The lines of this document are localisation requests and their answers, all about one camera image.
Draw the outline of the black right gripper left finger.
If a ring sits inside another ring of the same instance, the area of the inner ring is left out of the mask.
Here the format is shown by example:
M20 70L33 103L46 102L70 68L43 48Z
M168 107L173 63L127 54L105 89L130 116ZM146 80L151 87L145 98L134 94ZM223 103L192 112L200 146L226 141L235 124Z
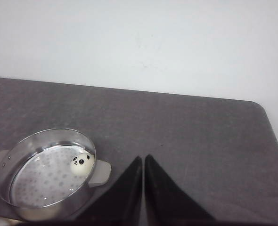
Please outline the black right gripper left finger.
M136 157L116 182L76 219L77 226L137 226L142 198L142 159Z

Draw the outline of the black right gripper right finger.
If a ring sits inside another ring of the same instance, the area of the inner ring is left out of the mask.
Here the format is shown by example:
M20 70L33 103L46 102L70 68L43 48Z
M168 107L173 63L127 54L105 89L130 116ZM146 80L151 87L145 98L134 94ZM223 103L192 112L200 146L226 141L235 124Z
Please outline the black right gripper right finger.
M187 195L152 155L145 158L145 195L162 226L206 226L215 218Z

